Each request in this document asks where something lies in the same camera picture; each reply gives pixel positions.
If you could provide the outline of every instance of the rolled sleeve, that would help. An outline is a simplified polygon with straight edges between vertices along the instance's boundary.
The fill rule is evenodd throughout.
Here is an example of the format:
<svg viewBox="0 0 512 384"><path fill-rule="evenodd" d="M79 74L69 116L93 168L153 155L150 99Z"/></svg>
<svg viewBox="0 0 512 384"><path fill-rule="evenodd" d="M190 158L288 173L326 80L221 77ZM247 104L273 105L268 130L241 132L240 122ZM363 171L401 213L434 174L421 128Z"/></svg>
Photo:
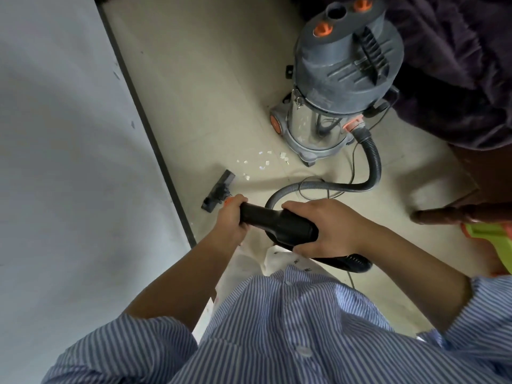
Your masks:
<svg viewBox="0 0 512 384"><path fill-rule="evenodd" d="M473 298L445 335L432 331L420 338L494 364L508 376L512 374L512 277L476 277L471 285Z"/></svg>
<svg viewBox="0 0 512 384"><path fill-rule="evenodd" d="M43 384L130 382L165 384L197 350L182 323L127 314L96 329L59 356Z"/></svg>

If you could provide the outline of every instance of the tile floor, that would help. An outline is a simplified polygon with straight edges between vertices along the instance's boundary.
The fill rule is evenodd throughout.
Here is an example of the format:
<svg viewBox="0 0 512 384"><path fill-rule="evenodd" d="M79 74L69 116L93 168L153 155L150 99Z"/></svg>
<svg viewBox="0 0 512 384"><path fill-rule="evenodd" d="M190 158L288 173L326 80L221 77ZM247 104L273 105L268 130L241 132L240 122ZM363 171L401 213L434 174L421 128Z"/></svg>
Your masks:
<svg viewBox="0 0 512 384"><path fill-rule="evenodd" d="M197 239L215 219L201 202L226 168L237 175L232 192L259 205L310 175L350 178L352 146L307 168L269 124L268 108L290 91L284 71L303 24L289 0L112 0L105 10ZM464 238L458 227L420 226L407 217L411 208L442 206L473 188L444 142L393 111L372 132L382 181L340 200L467 274L488 273L482 244ZM266 160L270 165L260 170ZM367 172L358 148L356 180ZM247 240L257 253L270 246L257 229ZM329 270L348 282L345 272ZM397 331L413 335L430 327L376 267L353 277Z"/></svg>

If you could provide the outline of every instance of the vacuum hose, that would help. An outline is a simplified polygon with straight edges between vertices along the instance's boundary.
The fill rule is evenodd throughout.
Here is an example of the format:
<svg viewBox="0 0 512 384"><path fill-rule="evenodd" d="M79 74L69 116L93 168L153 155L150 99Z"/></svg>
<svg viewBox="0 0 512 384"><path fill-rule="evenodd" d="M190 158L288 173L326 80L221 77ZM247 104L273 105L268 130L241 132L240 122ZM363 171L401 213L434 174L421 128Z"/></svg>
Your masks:
<svg viewBox="0 0 512 384"><path fill-rule="evenodd" d="M347 193L361 193L363 191L371 190L381 180L381 158L377 147L372 140L370 131L364 126L358 126L351 131L355 140L361 144L365 151L368 160L370 173L368 179L362 183L348 184L348 183L334 183L334 182L301 182L293 183L281 188L272 194L268 199L265 207L273 209L276 203L284 196L299 191L299 189L321 189L332 191L345 191ZM267 236L274 242L275 236L267 232ZM372 267L372 263L360 254L354 253L346 257L340 258L316 258L315 260L324 264L331 265L336 268L343 269L350 272L366 272Z"/></svg>

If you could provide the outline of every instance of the person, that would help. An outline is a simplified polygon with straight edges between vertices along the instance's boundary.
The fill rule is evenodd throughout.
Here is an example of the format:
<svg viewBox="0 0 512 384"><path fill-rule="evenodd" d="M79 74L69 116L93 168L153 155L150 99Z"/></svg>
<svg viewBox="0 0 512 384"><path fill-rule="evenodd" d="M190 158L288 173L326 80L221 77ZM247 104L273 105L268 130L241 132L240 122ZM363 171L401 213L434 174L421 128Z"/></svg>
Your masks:
<svg viewBox="0 0 512 384"><path fill-rule="evenodd" d="M296 246L284 269L231 283L198 345L191 331L221 276L234 261L247 265L248 256L234 255L248 231L239 223L246 201L236 195L201 242L117 319L60 355L43 383L512 381L510 276L466 277L328 199L283 204L314 222L318 239ZM351 253L386 272L435 330L418 338L397 334L363 294L297 266Z"/></svg>

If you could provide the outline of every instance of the person's right arm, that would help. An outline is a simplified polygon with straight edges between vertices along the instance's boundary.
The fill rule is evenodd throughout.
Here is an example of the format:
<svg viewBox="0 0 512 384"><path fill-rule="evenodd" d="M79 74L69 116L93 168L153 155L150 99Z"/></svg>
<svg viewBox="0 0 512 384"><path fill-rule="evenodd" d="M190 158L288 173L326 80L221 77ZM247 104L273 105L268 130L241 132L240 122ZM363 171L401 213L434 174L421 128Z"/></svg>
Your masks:
<svg viewBox="0 0 512 384"><path fill-rule="evenodd" d="M336 200L288 201L283 207L314 222L318 240L293 251L308 258L359 253L384 271L444 333L473 296L463 273Z"/></svg>

